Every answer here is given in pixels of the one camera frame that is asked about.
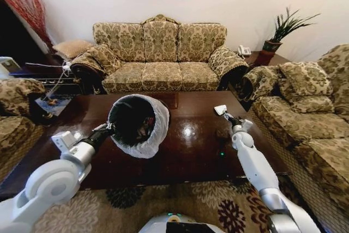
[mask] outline red decorative branches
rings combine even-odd
[[[50,53],[55,53],[52,42],[46,30],[46,11],[43,0],[5,0],[24,18],[31,28],[38,34],[41,40],[47,45]]]

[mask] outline patterned carpet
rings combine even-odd
[[[306,208],[287,177],[281,191]],[[35,232],[138,232],[152,217],[181,213],[231,232],[268,232],[269,210],[249,182],[174,184],[78,192],[67,204],[49,209]]]

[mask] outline vase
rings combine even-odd
[[[269,40],[266,40],[263,45],[263,49],[258,54],[256,61],[254,62],[255,66],[268,65],[270,60],[274,57],[278,48],[282,43],[274,43]]]

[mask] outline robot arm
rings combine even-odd
[[[268,218],[270,231],[272,233],[320,233],[316,224],[304,209],[294,204],[280,191],[278,177],[263,153],[256,149],[251,135],[247,133],[247,130],[252,126],[252,122],[237,120],[226,112],[224,117],[234,124],[233,148],[238,151],[238,158],[247,179],[257,189],[264,204],[275,213]]]
[[[106,124],[77,143],[70,132],[60,132],[52,140],[61,151],[61,159],[38,167],[24,190],[0,203],[0,232],[31,232],[35,222],[54,204],[68,202],[91,171],[91,158],[111,134]]]

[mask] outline sofa backrest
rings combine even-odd
[[[224,44],[226,36],[226,27],[219,23],[179,25],[178,61],[208,62],[213,51]]]
[[[93,25],[94,41],[106,44],[126,62],[145,62],[144,31],[135,23],[96,23]]]
[[[318,60],[318,64],[333,85],[335,112],[349,121],[349,44],[334,47]]]
[[[157,15],[141,24],[96,23],[93,37],[126,62],[208,62],[224,45],[227,29],[219,23],[186,23]]]
[[[176,62],[179,23],[158,15],[142,24],[146,62]]]

